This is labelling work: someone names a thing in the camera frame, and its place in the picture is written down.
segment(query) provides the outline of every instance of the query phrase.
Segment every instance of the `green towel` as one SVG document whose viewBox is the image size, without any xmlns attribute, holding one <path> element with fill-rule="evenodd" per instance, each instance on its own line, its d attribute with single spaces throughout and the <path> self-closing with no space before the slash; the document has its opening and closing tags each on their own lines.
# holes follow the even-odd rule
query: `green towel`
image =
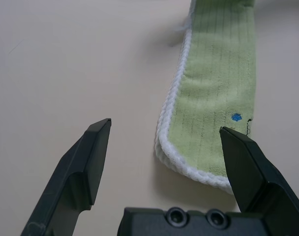
<svg viewBox="0 0 299 236">
<path fill-rule="evenodd" d="M 255 95 L 254 0 L 193 0 L 178 70 L 157 127 L 168 167 L 232 193 L 219 129 L 249 134 Z"/>
</svg>

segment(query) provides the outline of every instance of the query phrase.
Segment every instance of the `white table surface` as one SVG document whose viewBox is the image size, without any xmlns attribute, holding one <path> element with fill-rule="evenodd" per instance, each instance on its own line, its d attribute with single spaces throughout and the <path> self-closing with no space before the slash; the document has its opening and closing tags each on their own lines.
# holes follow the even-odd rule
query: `white table surface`
<svg viewBox="0 0 299 236">
<path fill-rule="evenodd" d="M 0 1 L 0 236 L 19 235 L 62 155 L 112 118 L 96 203 L 75 236 L 116 235 L 123 209 L 238 210 L 155 160 L 189 0 Z M 299 1 L 257 0 L 252 138 L 299 198 Z"/>
</svg>

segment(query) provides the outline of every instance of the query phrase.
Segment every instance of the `blue dot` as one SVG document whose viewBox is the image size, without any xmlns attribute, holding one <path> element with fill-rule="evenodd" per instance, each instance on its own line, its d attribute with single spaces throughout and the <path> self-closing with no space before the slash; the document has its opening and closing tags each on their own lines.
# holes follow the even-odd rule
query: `blue dot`
<svg viewBox="0 0 299 236">
<path fill-rule="evenodd" d="M 239 121 L 241 119 L 242 119 L 242 117 L 238 113 L 235 113 L 235 114 L 232 115 L 232 120 L 234 120 L 234 121 Z"/>
</svg>

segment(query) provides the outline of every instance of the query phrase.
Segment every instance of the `white trim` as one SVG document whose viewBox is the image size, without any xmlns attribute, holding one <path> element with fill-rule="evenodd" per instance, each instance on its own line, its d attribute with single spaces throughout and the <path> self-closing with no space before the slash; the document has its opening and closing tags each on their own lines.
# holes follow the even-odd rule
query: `white trim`
<svg viewBox="0 0 299 236">
<path fill-rule="evenodd" d="M 172 170 L 183 174 L 195 181 L 203 184 L 208 184 L 215 188 L 220 188 L 229 194 L 233 194 L 232 188 L 227 177 L 216 176 L 212 173 L 197 170 L 196 168 L 189 166 L 184 157 L 181 156 L 175 146 L 168 141 L 168 131 L 170 126 L 171 117 L 174 111 L 175 101 L 177 98 L 177 92 L 179 89 L 180 81 L 185 70 L 187 57 L 190 50 L 191 38 L 192 38 L 192 18 L 195 10 L 196 0 L 191 1 L 191 6 L 188 15 L 188 29 L 184 35 L 184 41 L 182 44 L 181 55 L 178 62 L 177 73 L 174 81 L 170 87 L 166 101 L 163 105 L 162 111 L 159 116 L 155 151 L 156 156 L 167 167 Z"/>
</svg>

